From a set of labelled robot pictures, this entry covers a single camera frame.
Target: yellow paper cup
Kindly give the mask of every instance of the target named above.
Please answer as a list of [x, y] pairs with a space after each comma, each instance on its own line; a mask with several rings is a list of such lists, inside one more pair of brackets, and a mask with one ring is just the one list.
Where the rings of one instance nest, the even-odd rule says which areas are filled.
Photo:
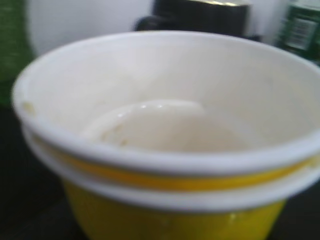
[[[157, 152], [80, 137], [105, 113], [158, 99], [218, 110], [250, 147]], [[253, 41], [179, 31], [89, 39], [31, 64], [13, 100], [92, 240], [263, 240], [285, 201], [320, 177], [320, 70]], [[221, 131], [212, 140], [229, 141]]]

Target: cup rim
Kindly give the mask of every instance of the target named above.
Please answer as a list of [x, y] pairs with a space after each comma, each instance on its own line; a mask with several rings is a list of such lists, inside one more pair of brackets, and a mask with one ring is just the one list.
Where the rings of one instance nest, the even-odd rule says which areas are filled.
[[320, 69], [315, 64], [284, 50], [242, 39], [212, 33], [190, 31], [148, 31], [127, 32], [75, 42], [53, 50], [31, 63], [18, 77], [13, 87], [13, 107], [22, 123], [54, 147], [79, 157], [83, 161], [104, 166], [113, 166], [132, 171], [148, 172], [161, 175], [188, 175], [188, 176], [228, 176], [245, 175], [282, 168], [297, 164], [320, 151], [320, 129], [307, 134], [300, 139], [286, 142], [276, 147], [259, 150], [233, 153], [164, 153], [141, 149], [122, 149], [106, 144], [88, 144], [75, 134], [63, 130], [62, 127], [51, 124], [49, 121], [32, 116], [24, 108], [25, 92], [28, 82], [42, 66], [54, 62], [72, 51], [83, 49], [98, 43], [108, 43], [118, 39], [166, 38], [178, 36], [183, 38], [219, 39], [241, 45], [251, 45], [266, 51], [272, 51], [278, 56], [291, 58], [309, 71], [316, 72], [320, 77]]
[[32, 133], [28, 129], [24, 128], [22, 133], [36, 156], [61, 179], [102, 197], [160, 211], [207, 214], [259, 208], [298, 195], [315, 184], [320, 177], [320, 161], [315, 158], [311, 165], [262, 184], [212, 191], [158, 191], [118, 184], [77, 170], [59, 162], [57, 158], [41, 148], [33, 141]]

